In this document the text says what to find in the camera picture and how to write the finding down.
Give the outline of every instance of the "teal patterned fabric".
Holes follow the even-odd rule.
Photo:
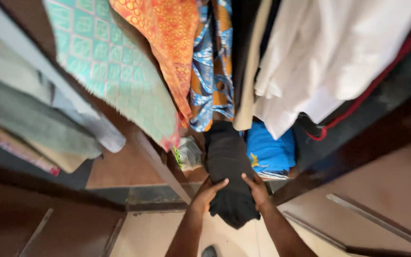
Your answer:
[[[45,0],[44,4],[60,65],[165,150],[177,146],[180,123],[168,90],[137,37],[131,36],[134,32],[123,32],[116,24],[108,1]]]

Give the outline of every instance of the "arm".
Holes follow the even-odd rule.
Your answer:
[[[254,174],[253,181],[245,173],[243,180],[252,190],[256,209],[261,213],[269,235],[281,257],[316,257],[317,255],[304,243],[282,213],[271,202],[264,181]]]
[[[213,186],[210,178],[205,180],[186,210],[166,257],[197,256],[204,213],[209,211],[210,201],[215,197],[216,192],[224,188],[228,182],[226,178]]]

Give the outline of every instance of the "left hand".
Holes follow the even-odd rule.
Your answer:
[[[212,185],[210,177],[204,181],[191,202],[190,208],[199,213],[206,213],[210,209],[210,202],[214,199],[216,192],[224,188],[229,183],[229,179],[225,178],[222,182]]]

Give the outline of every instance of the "hand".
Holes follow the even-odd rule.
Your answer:
[[[247,177],[247,174],[242,173],[242,178],[252,190],[252,196],[255,200],[256,210],[259,211],[260,206],[265,202],[270,202],[269,194],[267,193],[266,185],[264,181],[254,173],[253,180]]]
[[[210,202],[214,199],[216,192],[224,188],[228,183],[229,179],[225,178],[222,182],[212,185],[210,177],[207,177],[191,202],[190,208],[200,213],[208,212],[210,209]]]

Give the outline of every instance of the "orange patterned fabric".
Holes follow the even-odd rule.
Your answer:
[[[109,0],[150,42],[180,113],[187,119],[193,41],[199,23],[196,0]]]

